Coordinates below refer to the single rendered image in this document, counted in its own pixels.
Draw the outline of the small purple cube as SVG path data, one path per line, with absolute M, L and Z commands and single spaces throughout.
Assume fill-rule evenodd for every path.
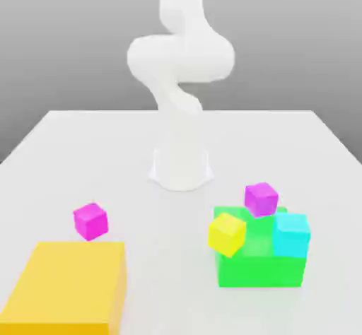
M 245 207 L 255 218 L 273 215 L 276 212 L 279 195 L 266 182 L 245 187 Z

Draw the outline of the small yellow cube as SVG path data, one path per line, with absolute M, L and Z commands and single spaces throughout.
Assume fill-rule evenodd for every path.
M 247 223 L 229 213 L 221 213 L 209 224 L 208 246 L 231 258 L 245 242 Z

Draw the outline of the small magenta cube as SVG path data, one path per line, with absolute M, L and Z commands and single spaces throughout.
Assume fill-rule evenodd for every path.
M 76 232 L 87 241 L 109 230 L 107 213 L 96 203 L 86 204 L 73 212 Z

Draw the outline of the small cyan cube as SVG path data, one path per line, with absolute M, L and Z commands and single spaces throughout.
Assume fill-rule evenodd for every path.
M 301 213 L 274 215 L 273 252 L 277 257 L 306 259 L 311 238 L 308 218 Z

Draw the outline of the large green box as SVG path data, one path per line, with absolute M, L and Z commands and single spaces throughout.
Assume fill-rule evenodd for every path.
M 246 222 L 244 245 L 232 256 L 216 252 L 218 285 L 222 288 L 299 287 L 306 258 L 274 254 L 275 216 L 255 218 L 245 207 L 216 206 L 214 217 L 230 214 Z

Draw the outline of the large yellow box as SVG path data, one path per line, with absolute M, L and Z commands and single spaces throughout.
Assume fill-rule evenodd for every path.
M 39 242 L 0 313 L 0 335 L 119 335 L 123 242 Z

